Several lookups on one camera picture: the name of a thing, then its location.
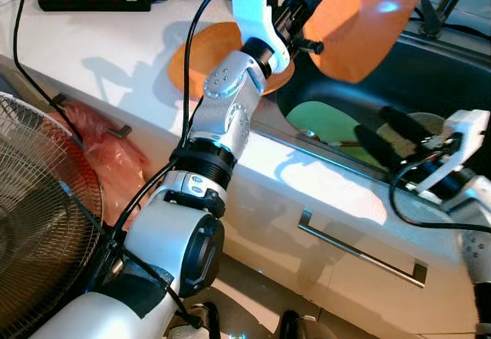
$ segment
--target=white cabinet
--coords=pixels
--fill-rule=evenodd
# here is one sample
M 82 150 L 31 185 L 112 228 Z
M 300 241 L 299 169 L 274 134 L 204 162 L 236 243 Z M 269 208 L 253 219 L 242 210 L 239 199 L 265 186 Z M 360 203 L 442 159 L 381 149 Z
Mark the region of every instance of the white cabinet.
M 222 219 L 225 252 L 382 339 L 474 330 L 472 286 L 458 258 L 435 257 L 423 249 L 416 255 L 413 250 L 396 249 L 329 215 L 313 212 L 312 228 L 374 256 L 384 266 L 408 275 L 415 264 L 427 266 L 425 286 L 419 288 L 300 230 L 304 208 L 235 176 Z
M 300 295 L 326 295 L 334 247 L 297 228 L 302 205 L 234 176 L 228 189 L 225 253 Z

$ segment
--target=metal handle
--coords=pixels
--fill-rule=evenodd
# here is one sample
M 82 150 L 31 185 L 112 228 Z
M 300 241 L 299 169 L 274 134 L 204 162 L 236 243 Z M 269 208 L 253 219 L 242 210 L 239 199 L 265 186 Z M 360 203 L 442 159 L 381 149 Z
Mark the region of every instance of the metal handle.
M 370 262 L 372 265 L 378 266 L 379 268 L 382 268 L 386 272 L 390 272 L 391 274 L 394 274 L 398 276 L 399 278 L 404 279 L 405 281 L 410 282 L 411 284 L 416 285 L 419 288 L 424 288 L 424 284 L 427 280 L 427 272 L 428 268 L 426 266 L 423 266 L 417 262 L 414 262 L 414 268 L 413 268 L 413 274 L 408 274 L 399 268 L 396 268 L 392 265 L 387 264 L 386 262 L 383 262 L 382 260 L 371 256 L 369 254 L 366 254 L 359 249 L 348 245 L 339 239 L 336 239 L 334 237 L 331 237 L 330 235 L 327 235 L 316 228 L 312 228 L 309 225 L 310 219 L 312 218 L 311 212 L 304 210 L 302 213 L 302 217 L 300 218 L 300 221 L 298 222 L 298 227 L 301 230 L 306 231 L 309 234 L 312 234 L 316 236 L 317 238 L 322 239 L 323 241 L 326 241 L 327 243 L 331 243 L 334 247 L 338 247 L 339 249 L 355 256 L 358 258 L 361 258 L 362 260 L 366 262 Z

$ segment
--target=fan grille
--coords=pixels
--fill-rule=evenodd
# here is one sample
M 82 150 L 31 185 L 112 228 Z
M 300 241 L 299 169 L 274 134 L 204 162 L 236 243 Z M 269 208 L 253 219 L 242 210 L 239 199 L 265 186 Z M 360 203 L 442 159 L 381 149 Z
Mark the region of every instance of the fan grille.
M 99 219 L 97 175 L 51 118 L 0 94 L 0 338 L 23 337 L 66 294 L 97 242 L 67 183 Z

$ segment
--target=sink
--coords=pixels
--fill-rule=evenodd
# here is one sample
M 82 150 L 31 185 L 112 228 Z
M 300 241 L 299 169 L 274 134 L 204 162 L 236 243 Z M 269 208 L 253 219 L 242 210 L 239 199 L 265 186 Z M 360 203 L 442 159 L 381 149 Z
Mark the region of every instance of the sink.
M 262 98 L 252 118 L 252 129 L 312 156 L 385 181 L 387 172 L 382 167 L 314 140 L 285 119 L 308 101 L 327 104 L 372 130 L 384 124 L 377 112 L 387 105 L 405 113 L 441 117 L 459 109 L 491 110 L 491 60 L 485 54 L 404 32 L 372 74 L 359 84 L 348 84 L 324 76 L 307 54 L 297 55 L 293 78 Z M 488 133 L 467 166 L 491 178 L 491 124 Z

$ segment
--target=orange disc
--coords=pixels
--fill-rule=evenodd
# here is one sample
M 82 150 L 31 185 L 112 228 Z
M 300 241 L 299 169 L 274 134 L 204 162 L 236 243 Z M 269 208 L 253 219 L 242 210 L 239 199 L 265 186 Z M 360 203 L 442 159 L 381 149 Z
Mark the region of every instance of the orange disc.
M 383 61 L 406 26 L 418 0 L 324 0 L 304 27 L 322 41 L 311 58 L 322 73 L 357 83 Z
M 233 50 L 240 50 L 242 42 L 240 30 L 234 22 L 212 25 L 193 37 L 189 61 L 189 97 L 199 100 L 209 72 L 212 71 Z M 184 90 L 184 50 L 183 44 L 172 57 L 167 73 L 174 86 Z M 293 61 L 280 74 L 273 74 L 267 81 L 264 94 L 278 90 L 292 78 L 295 66 Z

